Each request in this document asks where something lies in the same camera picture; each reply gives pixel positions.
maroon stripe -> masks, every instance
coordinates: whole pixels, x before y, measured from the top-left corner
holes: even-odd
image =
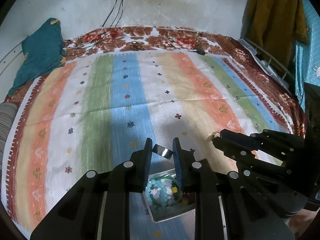
[[[279,125],[283,126],[283,127],[287,127],[287,122],[286,120],[280,115],[278,114],[276,111],[274,111],[274,109],[269,105],[268,101],[265,100],[265,98],[263,97],[263,95],[261,95],[258,90],[249,82],[249,80],[247,80],[241,72],[239,72],[227,59],[223,59],[223,61],[233,70],[237,73],[237,75],[242,79],[242,81],[248,86],[250,87],[250,89],[259,97],[259,99],[261,100],[261,102],[263,103],[263,105],[266,107],[266,109],[268,109],[268,111],[270,112],[270,114],[272,115],[273,119],[275,119]]]
[[[15,136],[12,142],[12,147],[9,154],[8,159],[8,166],[7,166],[7,173],[6,173],[6,179],[9,179],[9,181],[6,181],[6,193],[7,193],[7,211],[10,216],[10,218],[16,222],[17,221],[17,214],[15,209],[15,186],[16,186],[16,167],[17,167],[17,161],[19,157],[19,146],[20,146],[20,140],[23,135],[24,126],[27,122],[30,109],[33,105],[33,102],[35,101],[35,98],[40,92],[40,88],[45,81],[45,79],[48,77],[48,75],[44,75],[40,77],[38,83],[34,87],[34,89],[31,92],[31,95],[29,97],[29,100],[22,112],[22,115],[20,117],[20,120],[18,122],[18,126],[15,132]]]

green stripe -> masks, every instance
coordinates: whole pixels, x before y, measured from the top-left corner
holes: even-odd
[[[245,115],[249,117],[258,132],[262,132],[263,129],[269,129],[269,125],[264,120],[257,108],[252,104],[252,102],[247,98],[247,95],[242,92],[242,90],[236,85],[236,83],[229,77],[229,75],[224,71],[223,67],[216,63],[209,56],[199,56],[200,59],[207,65],[213,66],[211,70],[214,75],[220,80],[224,87],[229,85],[228,92],[239,100],[236,102],[243,109]]]
[[[110,89],[113,56],[98,57],[84,92],[80,119],[83,129],[81,174],[88,170],[98,173],[112,170]]]

blue snowflake motif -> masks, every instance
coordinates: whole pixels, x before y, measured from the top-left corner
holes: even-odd
[[[134,127],[134,122],[128,122],[128,123],[127,123],[127,127],[129,127],[129,128]]]

multicolored striped blanket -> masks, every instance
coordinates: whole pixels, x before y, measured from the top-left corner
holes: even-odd
[[[138,51],[74,59],[37,78],[23,99],[4,150],[2,203],[29,238],[86,171],[110,171],[143,149],[147,137],[169,149],[179,137],[183,149],[196,160],[207,158],[213,170],[236,170],[206,139],[225,128],[247,135],[295,132],[285,110],[290,97],[277,97],[282,102],[225,55]],[[263,152],[256,155],[279,164]],[[150,173],[173,167],[153,155]],[[194,238],[194,212],[153,223],[140,194],[130,194],[130,201],[131,239]]]

orange stripe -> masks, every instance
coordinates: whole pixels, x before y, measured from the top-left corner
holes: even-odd
[[[220,91],[197,69],[188,55],[173,53],[172,57],[177,61],[185,76],[192,82],[194,91],[201,95],[201,99],[203,99],[201,102],[206,112],[218,125],[219,131],[228,128],[228,122],[231,120],[235,124],[234,131],[244,133],[235,113],[226,100],[223,99]]]
[[[44,101],[33,106],[41,107],[37,122],[34,124],[35,134],[30,146],[29,179],[27,180],[29,214],[34,227],[46,215],[44,181],[48,162],[48,144],[52,119],[67,78],[75,66],[76,62],[71,62],[60,68],[55,80],[52,80],[52,83],[48,84],[47,87],[43,87],[39,94]]]

